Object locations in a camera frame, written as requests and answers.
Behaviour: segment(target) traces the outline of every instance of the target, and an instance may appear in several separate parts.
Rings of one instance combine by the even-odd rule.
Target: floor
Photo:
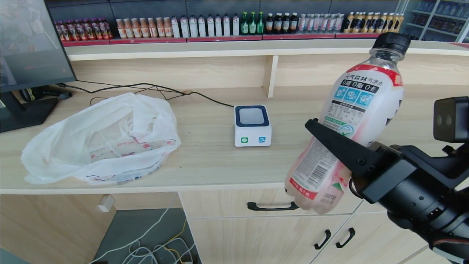
[[[165,209],[157,210],[126,210],[126,211],[117,211],[109,229],[107,230],[106,235],[99,247],[96,257],[100,257],[102,254],[107,251],[122,247],[126,244],[129,244],[134,239],[141,236],[145,231],[153,225],[161,217]],[[174,208],[168,210],[165,216],[162,218],[161,222],[154,226],[140,241],[141,246],[148,247],[153,249],[156,245],[162,244],[170,240],[172,237],[181,232],[184,225],[186,216],[184,211],[179,208]],[[184,232],[180,237],[186,242],[190,248],[194,241],[189,230],[189,226],[186,224]],[[137,248],[138,244],[135,243],[132,246],[132,250]],[[179,254],[184,253],[187,249],[181,241],[175,241],[167,246],[167,248],[174,249]],[[140,250],[139,254],[146,253],[144,250]],[[192,254],[197,254],[195,248],[191,251]],[[129,255],[129,247],[117,250],[115,252],[108,253],[100,261],[107,261],[110,264],[122,263],[124,259]],[[161,249],[157,252],[157,261],[158,264],[174,264],[175,260],[173,256]],[[142,261],[142,258],[134,258],[130,262],[125,264],[138,264]],[[142,261],[142,264],[151,264],[151,259],[148,257]]]

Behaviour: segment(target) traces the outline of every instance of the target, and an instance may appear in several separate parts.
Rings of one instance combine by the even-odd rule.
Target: cabinet door
[[[355,230],[349,238],[349,228]],[[355,214],[337,232],[331,243],[314,259],[314,264],[396,264],[423,248],[426,242],[415,233],[401,229],[383,213]]]
[[[203,264],[309,264],[349,216],[188,219]]]

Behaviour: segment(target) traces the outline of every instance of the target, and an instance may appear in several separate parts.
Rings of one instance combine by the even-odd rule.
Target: black bottle cap
[[[387,48],[405,55],[409,46],[409,36],[396,32],[386,32],[376,38],[373,48]]]

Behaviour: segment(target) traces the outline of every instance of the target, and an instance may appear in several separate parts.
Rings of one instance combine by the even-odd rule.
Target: dark bottle
[[[290,29],[290,13],[285,13],[282,18],[282,34],[288,34],[288,30]]]
[[[282,33],[282,13],[277,13],[275,17],[275,22],[273,26],[273,33],[280,34]]]
[[[296,15],[296,13],[293,13],[290,17],[290,30],[288,31],[290,34],[295,34],[298,27],[298,17]]]
[[[265,19],[265,33],[266,34],[272,34],[273,32],[273,17],[272,13],[269,13],[267,18]]]

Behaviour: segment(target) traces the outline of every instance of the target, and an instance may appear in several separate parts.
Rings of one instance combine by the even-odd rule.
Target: black handle
[[[355,236],[355,229],[353,229],[353,227],[349,228],[348,232],[350,233],[350,236],[347,238],[347,241],[345,241],[342,245],[339,242],[335,243],[337,248],[343,248]]]
[[[314,244],[314,249],[315,249],[315,250],[320,250],[320,249],[325,245],[325,243],[329,240],[329,238],[331,238],[331,235],[332,235],[332,234],[331,234],[331,230],[326,229],[324,232],[325,232],[325,239],[324,239],[324,241],[321,243],[321,245],[318,245],[317,243]]]
[[[292,202],[290,207],[285,207],[285,208],[260,208],[257,206],[255,202],[248,202],[248,209],[253,210],[253,211],[288,211],[288,210],[296,210],[299,207],[295,204],[295,202]]]

